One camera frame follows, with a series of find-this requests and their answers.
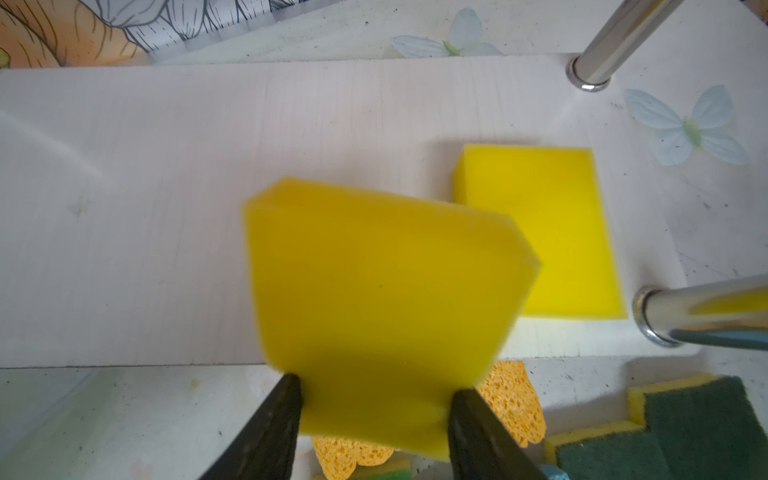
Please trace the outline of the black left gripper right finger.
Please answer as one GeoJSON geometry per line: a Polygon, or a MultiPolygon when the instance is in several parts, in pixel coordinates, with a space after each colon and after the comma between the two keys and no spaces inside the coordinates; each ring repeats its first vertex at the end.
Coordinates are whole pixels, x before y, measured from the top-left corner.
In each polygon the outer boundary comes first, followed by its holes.
{"type": "Polygon", "coordinates": [[[475,389],[453,395],[448,443],[454,479],[546,479],[475,389]]]}

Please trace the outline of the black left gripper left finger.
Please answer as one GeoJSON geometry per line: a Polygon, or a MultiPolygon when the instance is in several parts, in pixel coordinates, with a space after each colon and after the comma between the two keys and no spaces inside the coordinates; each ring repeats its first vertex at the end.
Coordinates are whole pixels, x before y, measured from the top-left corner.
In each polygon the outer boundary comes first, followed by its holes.
{"type": "Polygon", "coordinates": [[[289,479],[302,407],[300,378],[283,375],[201,479],[289,479]]]}

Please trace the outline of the yellow sponge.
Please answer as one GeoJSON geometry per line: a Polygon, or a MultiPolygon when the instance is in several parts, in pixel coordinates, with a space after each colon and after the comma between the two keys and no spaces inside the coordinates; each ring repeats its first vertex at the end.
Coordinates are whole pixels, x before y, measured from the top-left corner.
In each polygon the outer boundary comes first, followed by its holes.
{"type": "Polygon", "coordinates": [[[293,177],[242,212],[261,351],[300,378],[301,432],[446,459],[452,397],[486,378],[540,269],[514,221],[293,177]]]}
{"type": "Polygon", "coordinates": [[[530,243],[541,267],[524,316],[626,318],[591,149],[467,144],[453,199],[511,217],[530,243]]]}

